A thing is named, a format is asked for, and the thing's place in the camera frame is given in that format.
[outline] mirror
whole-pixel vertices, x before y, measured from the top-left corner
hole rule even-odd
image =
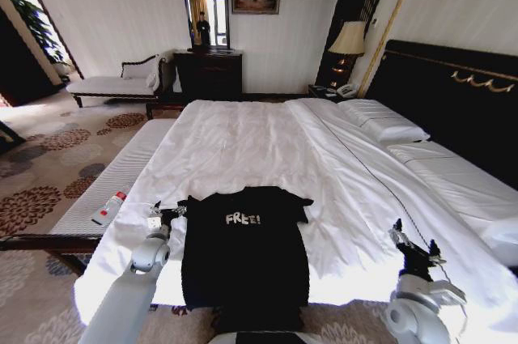
[[[193,49],[229,49],[228,0],[185,0]]]

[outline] pillow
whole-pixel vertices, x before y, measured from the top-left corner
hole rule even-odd
[[[153,71],[149,73],[149,75],[146,78],[146,86],[152,89],[155,87],[156,84],[156,73]]]
[[[518,191],[434,142],[387,149],[446,201],[503,264],[518,265]]]
[[[122,64],[123,79],[146,79],[149,73],[155,70],[158,55],[147,58],[139,63],[126,62]]]
[[[350,122],[385,146],[418,142],[430,137],[421,127],[376,100],[354,99],[342,101],[338,106]]]

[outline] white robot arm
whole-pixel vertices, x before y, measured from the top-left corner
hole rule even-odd
[[[133,251],[128,267],[108,290],[80,344],[137,341],[155,294],[156,281],[169,258],[171,220],[185,212],[184,207],[160,211],[159,204],[148,219],[150,235]]]
[[[432,240],[429,253],[408,240],[398,219],[389,231],[405,254],[397,289],[390,296],[384,322],[399,344],[449,344],[450,337],[438,313],[442,305],[463,305],[465,294],[448,281],[432,281],[429,267],[445,263]]]

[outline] potted plant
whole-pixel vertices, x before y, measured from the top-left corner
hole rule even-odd
[[[11,2],[57,73],[60,76],[70,73],[70,65],[63,61],[63,55],[59,50],[60,45],[52,39],[49,25],[40,18],[40,14],[44,13],[43,10],[27,0],[11,0]]]

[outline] black headboard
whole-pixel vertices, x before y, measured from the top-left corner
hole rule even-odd
[[[366,98],[518,189],[518,57],[390,40]]]

